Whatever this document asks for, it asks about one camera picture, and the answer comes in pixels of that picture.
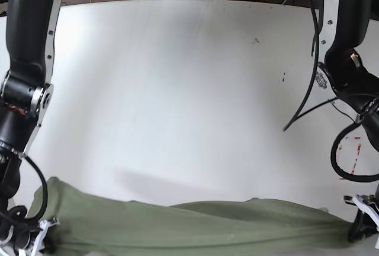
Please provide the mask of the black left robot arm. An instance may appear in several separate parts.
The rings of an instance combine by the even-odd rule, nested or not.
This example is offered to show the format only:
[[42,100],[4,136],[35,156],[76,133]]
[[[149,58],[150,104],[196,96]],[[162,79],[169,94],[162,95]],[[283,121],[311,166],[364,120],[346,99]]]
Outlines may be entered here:
[[378,77],[364,67],[356,50],[365,39],[373,0],[319,0],[315,8],[313,0],[307,0],[314,25],[311,55],[314,65],[305,96],[284,126],[287,130],[304,116],[315,78],[320,69],[327,77],[337,100],[349,105],[357,114],[356,120],[335,138],[331,152],[331,166],[341,178],[355,183],[378,181],[378,175],[355,175],[344,171],[337,162],[338,147],[350,132],[362,127],[374,149],[378,149]]

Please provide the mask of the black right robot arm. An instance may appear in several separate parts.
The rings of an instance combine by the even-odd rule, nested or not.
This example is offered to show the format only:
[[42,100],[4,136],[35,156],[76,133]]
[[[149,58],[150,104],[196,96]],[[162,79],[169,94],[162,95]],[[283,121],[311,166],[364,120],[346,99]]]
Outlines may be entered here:
[[8,0],[6,45],[10,67],[1,82],[1,246],[16,255],[51,252],[47,231],[56,219],[44,220],[47,183],[34,216],[8,202],[20,186],[20,165],[41,128],[53,85],[54,37],[62,0]]

